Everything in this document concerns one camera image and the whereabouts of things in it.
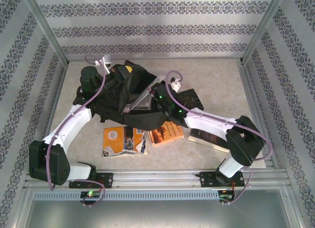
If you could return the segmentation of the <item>thick black book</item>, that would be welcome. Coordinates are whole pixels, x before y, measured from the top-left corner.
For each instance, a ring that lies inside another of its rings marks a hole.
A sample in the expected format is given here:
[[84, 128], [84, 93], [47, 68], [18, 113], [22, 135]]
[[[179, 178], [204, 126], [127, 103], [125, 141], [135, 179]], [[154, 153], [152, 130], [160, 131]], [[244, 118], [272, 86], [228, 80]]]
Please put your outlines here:
[[191, 129], [188, 140], [212, 147], [225, 153], [229, 153], [227, 142], [224, 139], [209, 132], [198, 129]]

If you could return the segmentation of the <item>aluminium frame post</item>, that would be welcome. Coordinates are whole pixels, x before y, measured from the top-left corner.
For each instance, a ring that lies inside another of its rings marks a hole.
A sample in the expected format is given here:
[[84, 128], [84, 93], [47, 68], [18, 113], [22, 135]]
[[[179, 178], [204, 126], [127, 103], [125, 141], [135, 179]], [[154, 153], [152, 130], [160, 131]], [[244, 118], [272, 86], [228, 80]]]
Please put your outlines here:
[[59, 59], [62, 60], [64, 64], [68, 64], [69, 60], [67, 59], [65, 52], [63, 51], [60, 43], [58, 42], [57, 37], [55, 36], [53, 29], [48, 23], [38, 2], [36, 0], [24, 0], [24, 1], [27, 4], [33, 16], [35, 17], [38, 25], [40, 26], [41, 30], [45, 34], [49, 43], [51, 44], [54, 52], [57, 54]]
[[264, 13], [261, 21], [259, 22], [250, 42], [248, 43], [245, 52], [241, 58], [242, 65], [245, 65], [252, 53], [254, 52], [256, 46], [258, 45], [261, 37], [265, 33], [269, 23], [272, 21], [273, 16], [275, 15], [278, 7], [280, 6], [283, 0], [271, 0], [268, 7], [266, 8], [266, 12]]

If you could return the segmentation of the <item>grey metal panel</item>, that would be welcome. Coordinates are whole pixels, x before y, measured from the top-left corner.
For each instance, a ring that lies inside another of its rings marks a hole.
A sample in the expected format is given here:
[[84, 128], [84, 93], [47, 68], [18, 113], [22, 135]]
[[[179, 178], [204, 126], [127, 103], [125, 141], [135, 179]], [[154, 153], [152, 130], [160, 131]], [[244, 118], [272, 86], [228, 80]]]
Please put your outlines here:
[[309, 228], [287, 189], [247, 190], [217, 200], [34, 201], [28, 193], [12, 228]]

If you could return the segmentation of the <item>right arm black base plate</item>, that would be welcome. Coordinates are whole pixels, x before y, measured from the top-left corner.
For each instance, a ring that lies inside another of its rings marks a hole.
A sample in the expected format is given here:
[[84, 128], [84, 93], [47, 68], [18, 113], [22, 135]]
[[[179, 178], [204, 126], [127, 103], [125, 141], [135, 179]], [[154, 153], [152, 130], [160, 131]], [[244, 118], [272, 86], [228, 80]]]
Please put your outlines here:
[[243, 187], [245, 185], [242, 172], [236, 172], [231, 178], [224, 176], [219, 171], [202, 171], [195, 175], [200, 179], [202, 188], [210, 187], [232, 187], [232, 182], [236, 187]]

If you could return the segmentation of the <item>aluminium side rail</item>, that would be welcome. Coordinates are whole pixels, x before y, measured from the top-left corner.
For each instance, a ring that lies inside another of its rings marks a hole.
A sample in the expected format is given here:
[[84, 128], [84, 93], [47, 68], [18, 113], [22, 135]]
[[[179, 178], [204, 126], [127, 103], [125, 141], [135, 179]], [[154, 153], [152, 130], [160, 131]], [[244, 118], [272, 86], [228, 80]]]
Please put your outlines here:
[[40, 111], [33, 118], [33, 120], [36, 120], [34, 122], [36, 125], [33, 127], [32, 140], [40, 141], [51, 130], [67, 67], [68, 63], [59, 64], [56, 69], [57, 76], [51, 82], [51, 87], [45, 97], [44, 106], [39, 109]]
[[[253, 122], [255, 123], [260, 133], [263, 134], [265, 137], [267, 137], [269, 142], [272, 143], [272, 140], [270, 138], [268, 129], [266, 127], [266, 124], [263, 118], [263, 113], [260, 109], [260, 105], [259, 105], [259, 101], [255, 92], [255, 89], [254, 89], [254, 85], [250, 78], [250, 74], [248, 73], [247, 67], [243, 65], [242, 59], [240, 58], [236, 59], [236, 64], [237, 64], [239, 74], [242, 80], [242, 84], [243, 84], [246, 98], [249, 104], [250, 112], [252, 114]], [[263, 155], [266, 157], [269, 152], [270, 152], [270, 144], [266, 143], [266, 146], [263, 149]], [[273, 169], [280, 169], [274, 150], [272, 150], [272, 152], [273, 154], [271, 154], [269, 157], [264, 159], [264, 161], [272, 162]]]

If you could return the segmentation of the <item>black backpack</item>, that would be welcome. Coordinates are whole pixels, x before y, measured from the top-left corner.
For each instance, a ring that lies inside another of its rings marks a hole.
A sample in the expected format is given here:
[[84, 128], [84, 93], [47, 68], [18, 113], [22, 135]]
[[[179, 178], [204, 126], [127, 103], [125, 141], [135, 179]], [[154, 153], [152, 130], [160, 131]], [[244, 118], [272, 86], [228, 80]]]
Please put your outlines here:
[[86, 105], [94, 100], [101, 92], [99, 90], [84, 106], [91, 111], [92, 115], [99, 115], [100, 121], [112, 120], [122, 125], [141, 130], [155, 130], [162, 126], [166, 121], [166, 116], [157, 108], [157, 101], [152, 99], [151, 110], [131, 110], [129, 113], [123, 113], [127, 104], [132, 103], [136, 97], [146, 89], [146, 87], [156, 79], [156, 76], [149, 73], [141, 65], [126, 60], [122, 66], [131, 66], [132, 72], [129, 78], [123, 82], [123, 108], [122, 109], [93, 109]]

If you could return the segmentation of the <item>orange geography magazine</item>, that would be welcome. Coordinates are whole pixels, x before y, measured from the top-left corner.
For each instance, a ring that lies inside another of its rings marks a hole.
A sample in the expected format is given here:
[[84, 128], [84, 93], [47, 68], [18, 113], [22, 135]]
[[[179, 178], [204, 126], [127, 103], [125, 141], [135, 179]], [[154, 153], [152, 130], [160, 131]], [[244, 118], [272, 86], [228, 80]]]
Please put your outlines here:
[[145, 132], [128, 126], [105, 128], [102, 157], [147, 154]]

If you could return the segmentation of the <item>thin black book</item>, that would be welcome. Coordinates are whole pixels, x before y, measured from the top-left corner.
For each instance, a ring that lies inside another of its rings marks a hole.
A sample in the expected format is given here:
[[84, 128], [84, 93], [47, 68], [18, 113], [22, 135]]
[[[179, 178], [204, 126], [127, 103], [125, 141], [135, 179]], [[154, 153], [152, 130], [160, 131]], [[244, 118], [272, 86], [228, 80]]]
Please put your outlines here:
[[204, 107], [194, 89], [188, 89], [177, 93], [178, 102], [188, 109], [198, 108], [204, 110]]

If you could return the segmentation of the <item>aluminium mounting rail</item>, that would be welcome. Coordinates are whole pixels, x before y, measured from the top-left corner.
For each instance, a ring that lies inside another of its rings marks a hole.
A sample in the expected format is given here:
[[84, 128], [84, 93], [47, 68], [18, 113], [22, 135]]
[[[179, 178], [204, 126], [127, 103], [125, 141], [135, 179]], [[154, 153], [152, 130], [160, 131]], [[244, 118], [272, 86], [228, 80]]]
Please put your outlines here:
[[[195, 176], [202, 171], [211, 170], [101, 170], [100, 173], [113, 173], [111, 190], [226, 190], [231, 188], [202, 188], [199, 177]], [[249, 189], [273, 189], [291, 185], [285, 169], [253, 169], [241, 172]]]

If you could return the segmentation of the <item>small orange book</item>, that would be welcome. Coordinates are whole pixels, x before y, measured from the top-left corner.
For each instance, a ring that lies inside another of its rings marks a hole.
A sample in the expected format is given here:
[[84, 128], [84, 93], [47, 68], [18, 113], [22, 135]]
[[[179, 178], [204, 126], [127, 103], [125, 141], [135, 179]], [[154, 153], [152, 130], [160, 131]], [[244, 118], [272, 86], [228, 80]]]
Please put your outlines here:
[[184, 138], [182, 127], [168, 121], [165, 121], [161, 127], [148, 131], [148, 134], [152, 146], [161, 145], [178, 138]]

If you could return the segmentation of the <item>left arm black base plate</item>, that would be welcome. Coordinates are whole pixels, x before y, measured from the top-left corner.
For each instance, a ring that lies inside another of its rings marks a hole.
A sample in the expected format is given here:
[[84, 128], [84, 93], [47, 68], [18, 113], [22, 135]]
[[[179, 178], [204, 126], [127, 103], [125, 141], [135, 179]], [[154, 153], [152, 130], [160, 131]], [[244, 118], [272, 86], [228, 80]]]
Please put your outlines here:
[[[104, 185], [106, 189], [112, 188], [113, 173], [97, 173], [95, 179], [90, 179], [92, 181], [97, 181]], [[100, 189], [101, 186], [92, 182], [69, 182], [69, 188], [71, 189]]]

